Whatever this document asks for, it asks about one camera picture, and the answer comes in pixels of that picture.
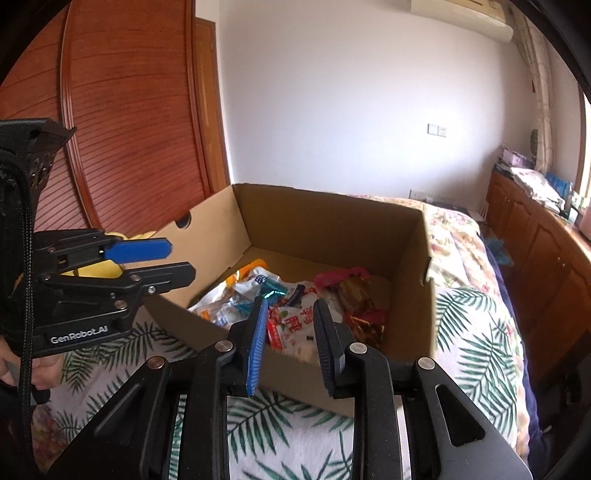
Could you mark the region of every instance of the candy wrapper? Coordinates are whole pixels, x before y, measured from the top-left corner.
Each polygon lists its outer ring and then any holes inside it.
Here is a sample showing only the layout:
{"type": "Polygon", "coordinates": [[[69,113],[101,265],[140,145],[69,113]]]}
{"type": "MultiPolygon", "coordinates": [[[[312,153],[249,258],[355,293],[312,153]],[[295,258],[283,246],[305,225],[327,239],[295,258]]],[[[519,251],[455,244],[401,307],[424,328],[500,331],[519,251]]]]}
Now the candy wrapper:
{"type": "Polygon", "coordinates": [[[333,293],[323,290],[321,294],[312,282],[301,282],[298,287],[303,287],[298,303],[290,305],[285,302],[269,309],[269,342],[272,348],[287,355],[303,362],[319,364],[312,314],[314,302],[324,298],[334,322],[342,322],[343,310],[333,293]]]}
{"type": "Polygon", "coordinates": [[[318,275],[317,287],[336,292],[345,309],[344,321],[358,342],[380,347],[388,311],[375,307],[369,294],[369,272],[363,267],[336,270],[318,275]]]}
{"type": "Polygon", "coordinates": [[[271,347],[304,362],[318,364],[312,308],[322,297],[327,301],[333,320],[341,322],[343,309],[337,295],[312,282],[283,282],[261,263],[262,260],[258,260],[249,270],[241,269],[189,310],[229,329],[248,318],[254,299],[262,295],[269,301],[267,332],[271,347]]]}

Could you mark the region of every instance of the bed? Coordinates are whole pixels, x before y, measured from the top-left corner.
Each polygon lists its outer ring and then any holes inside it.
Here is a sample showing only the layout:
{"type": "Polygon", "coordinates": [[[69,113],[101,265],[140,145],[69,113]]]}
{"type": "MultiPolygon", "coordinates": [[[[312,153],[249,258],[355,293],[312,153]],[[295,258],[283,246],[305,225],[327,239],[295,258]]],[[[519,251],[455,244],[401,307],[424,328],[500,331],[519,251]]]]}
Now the bed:
{"type": "MultiPolygon", "coordinates": [[[[485,413],[536,474],[545,458],[527,360],[510,299],[494,257],[480,239],[478,224],[453,210],[407,199],[372,197],[420,209],[428,225],[437,286],[436,361],[485,413]]],[[[159,354],[170,360],[192,354],[140,310],[134,335],[114,342],[107,362],[97,349],[68,354],[64,384],[34,415],[37,459],[47,469],[76,433],[141,363],[159,354]]],[[[170,478],[176,478],[182,403],[170,478]]],[[[398,409],[404,436],[404,416],[398,409]]],[[[232,478],[249,480],[346,480],[352,463],[353,420],[259,391],[232,398],[228,442],[232,478]]],[[[405,477],[410,477],[404,449],[405,477]]]]}

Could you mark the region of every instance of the cardboard box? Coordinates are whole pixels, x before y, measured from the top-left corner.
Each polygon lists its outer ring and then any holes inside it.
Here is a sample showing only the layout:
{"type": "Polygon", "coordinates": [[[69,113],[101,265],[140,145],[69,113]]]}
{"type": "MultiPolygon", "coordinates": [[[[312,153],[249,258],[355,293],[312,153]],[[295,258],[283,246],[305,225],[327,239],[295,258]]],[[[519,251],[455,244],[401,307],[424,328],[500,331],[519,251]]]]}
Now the cardboard box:
{"type": "MultiPolygon", "coordinates": [[[[284,281],[357,265],[367,268],[372,293],[390,310],[382,351],[392,359],[433,356],[433,282],[425,282],[430,250],[419,210],[331,193],[237,184],[191,210],[191,223],[175,223],[167,262],[188,261],[197,277],[187,288],[146,298],[162,328],[196,350],[227,331],[186,309],[210,288],[256,258],[284,281]]],[[[353,416],[353,401],[328,397],[320,368],[267,348],[261,386],[288,397],[353,416]]]]}

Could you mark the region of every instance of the wall socket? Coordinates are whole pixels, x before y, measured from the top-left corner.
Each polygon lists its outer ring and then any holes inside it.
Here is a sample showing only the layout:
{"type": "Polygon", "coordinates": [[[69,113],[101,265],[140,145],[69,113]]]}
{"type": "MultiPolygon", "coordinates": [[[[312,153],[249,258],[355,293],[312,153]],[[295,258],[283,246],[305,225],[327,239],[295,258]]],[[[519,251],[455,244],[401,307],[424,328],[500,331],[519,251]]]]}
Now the wall socket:
{"type": "Polygon", "coordinates": [[[440,127],[439,125],[428,124],[427,125],[427,133],[429,135],[437,135],[438,137],[446,137],[447,136],[447,128],[440,127]]]}

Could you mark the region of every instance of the human hand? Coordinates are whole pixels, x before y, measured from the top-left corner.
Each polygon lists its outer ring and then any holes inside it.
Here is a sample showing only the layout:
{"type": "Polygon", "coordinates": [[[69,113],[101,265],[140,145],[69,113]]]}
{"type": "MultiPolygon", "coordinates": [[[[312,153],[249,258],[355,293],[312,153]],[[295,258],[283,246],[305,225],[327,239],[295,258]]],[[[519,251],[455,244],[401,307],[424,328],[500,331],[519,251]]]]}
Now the human hand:
{"type": "MultiPolygon", "coordinates": [[[[0,336],[0,380],[12,387],[15,381],[8,371],[7,362],[21,366],[21,359],[17,357],[0,336]]],[[[31,371],[31,383],[37,390],[46,390],[57,387],[61,383],[61,368],[64,363],[64,355],[51,355],[43,358],[33,359],[33,370],[31,371]]]]}

